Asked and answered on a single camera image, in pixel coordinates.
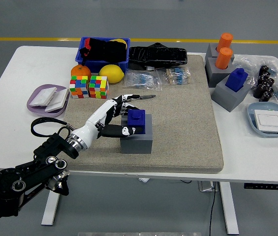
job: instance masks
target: robotic arm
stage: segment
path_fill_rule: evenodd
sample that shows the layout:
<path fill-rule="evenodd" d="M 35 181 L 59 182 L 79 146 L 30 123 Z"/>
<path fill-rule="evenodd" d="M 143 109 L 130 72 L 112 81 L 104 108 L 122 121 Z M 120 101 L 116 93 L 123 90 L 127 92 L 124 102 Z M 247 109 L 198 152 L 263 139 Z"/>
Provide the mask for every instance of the robotic arm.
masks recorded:
<path fill-rule="evenodd" d="M 73 130 L 66 139 L 54 133 L 34 151 L 33 161 L 0 171 L 0 218 L 17 216 L 21 208 L 33 197 L 47 188 L 62 195 L 68 195 L 67 178 L 69 171 L 67 162 L 58 159 L 63 151 L 76 159 L 79 152 L 88 149 L 92 141 L 103 137 L 127 137 L 141 132 L 140 128 L 128 128 L 120 125 L 109 125 L 113 117 L 127 115 L 129 109 L 137 109 L 128 101 L 152 98 L 154 95 L 122 95 L 107 100 L 91 115 L 85 125 Z"/>

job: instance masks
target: white robotic hand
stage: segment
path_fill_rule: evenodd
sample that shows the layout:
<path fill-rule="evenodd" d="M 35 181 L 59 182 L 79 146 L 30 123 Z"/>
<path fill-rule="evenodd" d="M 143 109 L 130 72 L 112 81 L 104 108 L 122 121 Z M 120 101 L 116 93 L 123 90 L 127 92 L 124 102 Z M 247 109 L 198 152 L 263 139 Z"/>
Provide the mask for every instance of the white robotic hand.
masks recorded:
<path fill-rule="evenodd" d="M 141 128 L 122 127 L 112 125 L 109 122 L 113 117 L 127 115 L 129 109 L 138 109 L 127 103 L 132 99 L 140 99 L 139 95 L 126 94 L 107 100 L 93 115 L 86 121 L 82 128 L 74 130 L 67 141 L 77 150 L 88 149 L 92 141 L 103 137 L 122 138 L 142 132 Z"/>

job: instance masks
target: purple tray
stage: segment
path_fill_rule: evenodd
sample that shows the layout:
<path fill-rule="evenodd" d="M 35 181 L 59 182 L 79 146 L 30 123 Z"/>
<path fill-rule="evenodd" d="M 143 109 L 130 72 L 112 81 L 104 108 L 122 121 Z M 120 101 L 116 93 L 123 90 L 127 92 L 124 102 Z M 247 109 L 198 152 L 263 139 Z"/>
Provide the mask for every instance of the purple tray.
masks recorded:
<path fill-rule="evenodd" d="M 66 100 L 64 102 L 64 106 L 61 108 L 61 109 L 58 109 L 58 110 L 55 110 L 53 112 L 45 112 L 45 109 L 46 107 L 44 106 L 37 106 L 37 107 L 31 107 L 30 106 L 30 103 L 33 101 L 33 99 L 38 95 L 38 93 L 42 90 L 42 89 L 48 89 L 48 88 L 52 88 L 52 87 L 56 87 L 57 88 L 57 92 L 58 91 L 61 91 L 63 89 L 66 89 L 66 87 L 63 87 L 63 86 L 60 86 L 60 85 L 50 85 L 50 84 L 47 84 L 47 85 L 41 85 L 39 86 L 38 88 L 35 89 L 35 91 L 32 93 L 32 95 L 30 96 L 29 100 L 27 101 L 27 108 L 35 113 L 36 115 L 39 115 L 41 117 L 57 117 L 59 115 L 61 115 L 62 112 L 65 111 L 66 109 L 66 106 L 68 104 L 68 100 L 69 100 L 69 97 L 70 97 L 70 93 L 68 93 L 67 97 L 66 97 Z"/>

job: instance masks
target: black cable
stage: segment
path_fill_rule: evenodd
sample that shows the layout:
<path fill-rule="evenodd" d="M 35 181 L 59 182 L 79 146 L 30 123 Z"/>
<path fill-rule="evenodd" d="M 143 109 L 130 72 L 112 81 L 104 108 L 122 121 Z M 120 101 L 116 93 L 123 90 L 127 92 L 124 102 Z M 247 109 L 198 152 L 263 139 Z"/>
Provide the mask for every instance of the black cable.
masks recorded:
<path fill-rule="evenodd" d="M 213 182 L 213 188 L 214 188 L 214 197 L 213 197 L 213 203 L 212 203 L 212 207 L 211 207 L 211 215 L 210 215 L 210 232 L 209 232 L 209 236 L 211 236 L 212 212 L 213 212 L 214 202 L 215 202 L 215 200 L 216 200 L 216 182 Z"/>
<path fill-rule="evenodd" d="M 61 127 L 57 134 L 60 134 L 60 132 L 63 130 L 63 129 L 67 129 L 68 130 L 68 135 L 66 138 L 69 137 L 70 133 L 71 133 L 71 130 L 69 127 L 67 127 L 67 122 L 65 121 L 62 121 L 62 120 L 59 120 L 59 119 L 56 119 L 56 118 L 52 118 L 52 117 L 40 117 L 40 118 L 37 118 L 35 119 L 32 123 L 31 123 L 31 133 L 37 137 L 42 137 L 42 138 L 50 138 L 52 136 L 52 134 L 50 135 L 44 135 L 44 134 L 39 134 L 37 133 L 35 130 L 34 130 L 34 127 L 35 125 L 38 125 L 38 124 L 42 124 L 42 123 L 46 123 L 46 122 L 54 122 L 54 123 L 59 123 L 59 124 L 63 124 L 65 126 Z"/>
<path fill-rule="evenodd" d="M 190 182 L 186 182 L 186 181 L 183 181 L 183 180 L 180 180 L 181 182 L 184 182 L 184 183 L 191 183 L 192 182 L 192 180 L 190 180 Z"/>

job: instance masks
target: robot finger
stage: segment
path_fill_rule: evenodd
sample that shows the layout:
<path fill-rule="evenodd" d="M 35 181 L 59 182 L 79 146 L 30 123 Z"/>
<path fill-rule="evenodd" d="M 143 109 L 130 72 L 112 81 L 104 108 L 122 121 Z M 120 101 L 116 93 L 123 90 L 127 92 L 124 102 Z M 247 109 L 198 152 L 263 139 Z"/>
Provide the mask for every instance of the robot finger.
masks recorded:
<path fill-rule="evenodd" d="M 115 124 L 109 124 L 102 127 L 99 130 L 100 136 L 109 138 L 125 138 L 133 134 L 141 133 L 143 129 L 141 127 L 127 127 Z"/>
<path fill-rule="evenodd" d="M 127 116 L 129 109 L 138 110 L 139 108 L 133 106 L 130 103 L 124 102 L 124 103 L 116 106 L 114 117 L 117 117 L 119 115 Z"/>
<path fill-rule="evenodd" d="M 130 99 L 138 99 L 140 97 L 140 95 L 134 95 L 134 94 L 125 94 L 125 95 L 121 95 L 119 97 L 115 97 L 112 98 L 112 100 L 114 100 L 117 105 L 122 104 L 124 101 L 130 100 Z"/>
<path fill-rule="evenodd" d="M 127 116 L 128 115 L 128 110 L 138 110 L 139 108 L 137 108 L 136 106 L 133 106 L 130 103 L 124 102 L 121 110 L 120 110 L 120 115 L 123 116 Z"/>

